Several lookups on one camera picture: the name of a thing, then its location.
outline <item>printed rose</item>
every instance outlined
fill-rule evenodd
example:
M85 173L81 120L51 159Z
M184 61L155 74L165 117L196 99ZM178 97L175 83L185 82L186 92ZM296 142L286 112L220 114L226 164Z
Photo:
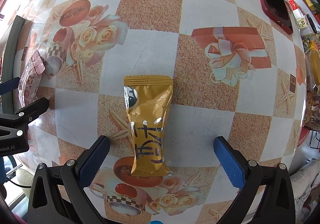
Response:
M90 49L81 49L80 58L86 63L93 57L94 51Z
M116 44L123 45L128 26L121 21L118 15L107 15L94 25L94 30L96 31L94 40L80 48L81 57L86 57L85 65L87 67L99 62L104 53Z
M164 176L160 187L166 188L168 193L175 193L183 188L183 184L186 182L185 178L179 178L177 176Z
M179 195L177 204L181 205L181 206L196 205L196 196L193 195L193 194L190 194L190 195Z
M174 216L174 215L178 215L178 214L181 214L183 213L185 210L180 210L178 208L171 208L171 207L168 207L168 208L163 208L163 210L169 215L169 216Z
M175 192L175 194L165 194L162 197L166 197L167 195L175 197L176 200L171 200L170 202L172 203L163 205L159 199L159 203L169 216L180 214L186 209L192 208L195 205L204 204L205 201L204 194L197 187L185 187Z
M85 47L89 42L93 41L97 35L95 30L97 27L88 27L79 36L79 45Z
M179 209L188 209L195 205L204 204L204 194L198 187L185 187L175 193Z
M97 44L111 43L115 39L117 34L117 27L110 25L108 27L98 27L97 36L95 41Z
M108 10L108 8L108 5L106 5L105 7L95 6L90 9L84 20L89 20L91 26L95 25L101 19L102 15Z
M160 212L161 209L161 205L159 204L158 200L152 201L150 202L150 207L151 209L153 209L156 212Z
M80 56L80 46L79 46L79 43L78 43L79 39L76 39L72 44L71 44L71 48L70 48L70 51L71 51L71 56L72 58L77 61L79 56Z
M162 206L169 206L171 204L176 204L178 201L175 194L165 194L159 198L159 204Z

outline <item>metal screw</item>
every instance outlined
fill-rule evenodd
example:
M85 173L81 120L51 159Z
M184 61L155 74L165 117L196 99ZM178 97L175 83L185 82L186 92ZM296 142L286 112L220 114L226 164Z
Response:
M287 167L285 166L284 163L280 163L279 164L279 168L282 169L282 170L285 170Z
M75 161L73 159L70 159L67 161L67 166L72 166L75 164Z
M23 134L23 131L22 131L22 130L18 130L18 131L17 131L17 136L18 136L18 137L22 136L22 134Z
M257 162L255 160L249 160L248 164L250 166L256 166L257 165Z
M38 165L38 169L42 169L42 168L44 168L44 166L45 166L44 163L40 163L40 164Z

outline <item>black cable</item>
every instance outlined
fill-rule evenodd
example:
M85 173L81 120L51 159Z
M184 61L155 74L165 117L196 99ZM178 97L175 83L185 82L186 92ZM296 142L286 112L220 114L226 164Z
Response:
M8 177L7 177L7 180L10 181L10 182L12 182L14 185L17 185L17 186L19 186L19 187L21 187L21 188L31 188L31 186L24 186L24 185L17 184L17 183L15 183L15 182L11 181Z

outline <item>checkered tablecloth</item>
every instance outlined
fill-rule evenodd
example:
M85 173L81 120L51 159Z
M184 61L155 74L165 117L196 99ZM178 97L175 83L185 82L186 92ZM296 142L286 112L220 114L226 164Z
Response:
M77 1L28 0L22 5L19 15L27 21L18 42L14 77L21 75L35 49L48 56L53 36L62 28L60 18ZM40 162L64 164L106 135L111 139L110 153L94 180L104 192L98 197L85 189L103 217L122 223L205 224L216 223L238 192L213 152L215 137L224 136L260 165L290 166L306 94L303 46L292 13L293 34L288 35L266 16L260 0L88 1L87 17L70 25L74 42L64 46L67 56L61 62L53 60L53 76L43 74L37 96L48 98L50 107L29 125L30 151L20 155L30 169ZM253 47L241 47L245 50L241 52L233 43L227 56L218 39L202 46L219 30L220 39L227 41L223 30L233 27L256 28L255 38L266 55L252 55ZM199 40L195 29L209 33ZM29 46L34 33L36 42ZM244 53L250 54L249 61ZM225 71L214 67L220 58L225 58L221 66ZM124 182L114 176L114 164L133 156L123 77L148 74L174 79L164 139L164 158L174 176L154 187L136 187L138 194L146 193L131 198L142 205L142 212L128 216L109 204L112 195L124 197L112 190Z

